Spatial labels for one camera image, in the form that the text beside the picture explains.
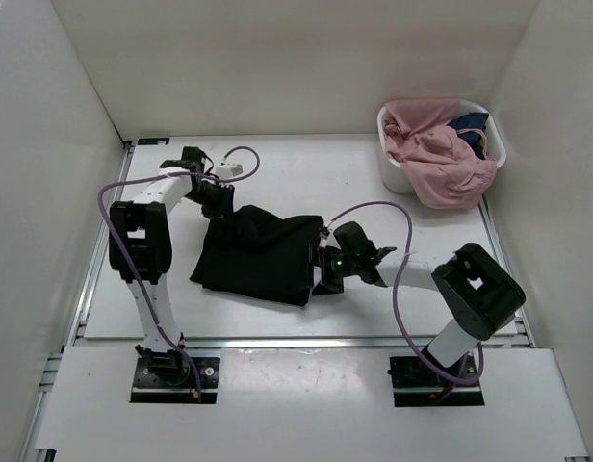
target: cable connector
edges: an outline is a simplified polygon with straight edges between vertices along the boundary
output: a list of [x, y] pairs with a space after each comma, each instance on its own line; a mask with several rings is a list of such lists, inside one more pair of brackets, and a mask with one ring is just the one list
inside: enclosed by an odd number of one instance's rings
[[222, 162], [216, 167], [215, 174], [220, 180], [229, 180], [235, 176], [243, 175], [243, 166], [241, 164]]

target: white wall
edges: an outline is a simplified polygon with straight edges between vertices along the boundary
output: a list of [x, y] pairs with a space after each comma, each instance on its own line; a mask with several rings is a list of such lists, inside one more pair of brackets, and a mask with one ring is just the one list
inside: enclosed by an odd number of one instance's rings
[[490, 93], [537, 0], [53, 0], [125, 139], [373, 132]]
[[121, 153], [49, 0], [0, 2], [0, 461], [59, 352]]
[[541, 1], [492, 107], [509, 150], [494, 218], [593, 455], [593, 0]]

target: navy blue cloth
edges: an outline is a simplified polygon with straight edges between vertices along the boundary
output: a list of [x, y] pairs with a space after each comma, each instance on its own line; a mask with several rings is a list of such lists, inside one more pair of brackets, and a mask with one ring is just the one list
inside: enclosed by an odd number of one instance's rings
[[[449, 122], [449, 127], [452, 127], [457, 131], [463, 130], [465, 128], [477, 128], [478, 130], [482, 130], [484, 132], [485, 124], [487, 123], [488, 118], [489, 114], [487, 113], [469, 113], [462, 115], [455, 120], [451, 120]], [[482, 138], [481, 135], [475, 132], [468, 132], [462, 133], [459, 135], [459, 138], [472, 147], [472, 150], [479, 159], [484, 160], [485, 156], [482, 152], [482, 146], [480, 145], [480, 139]]]

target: pink cloth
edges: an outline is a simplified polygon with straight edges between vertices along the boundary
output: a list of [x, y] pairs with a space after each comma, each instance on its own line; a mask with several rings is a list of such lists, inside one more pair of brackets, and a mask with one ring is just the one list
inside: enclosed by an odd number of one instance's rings
[[472, 209], [491, 185], [498, 164], [479, 159], [447, 127], [459, 100], [402, 99], [386, 103], [386, 152], [401, 163], [417, 196], [434, 209]]

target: clothing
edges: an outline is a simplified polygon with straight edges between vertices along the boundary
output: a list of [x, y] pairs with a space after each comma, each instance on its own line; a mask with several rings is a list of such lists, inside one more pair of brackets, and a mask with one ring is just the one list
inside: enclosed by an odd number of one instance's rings
[[[458, 117], [455, 120], [451, 120], [449, 122], [449, 126], [454, 128], [456, 131], [466, 128], [476, 128], [484, 132], [486, 129], [486, 123], [488, 119], [489, 114], [487, 113], [469, 113], [462, 115], [461, 117]], [[472, 150], [479, 159], [485, 159], [485, 156], [482, 152], [482, 146], [480, 145], [480, 142], [482, 140], [481, 135], [475, 132], [468, 132], [460, 134], [459, 138], [468, 143], [470, 147], [472, 147]]]
[[481, 160], [447, 126], [459, 100], [404, 99], [385, 105], [386, 152], [398, 162], [426, 206], [472, 209], [491, 185], [495, 159]]
[[205, 289], [303, 306], [309, 301], [309, 247], [318, 245], [322, 217], [281, 219], [253, 205], [234, 225], [209, 222], [192, 277]]

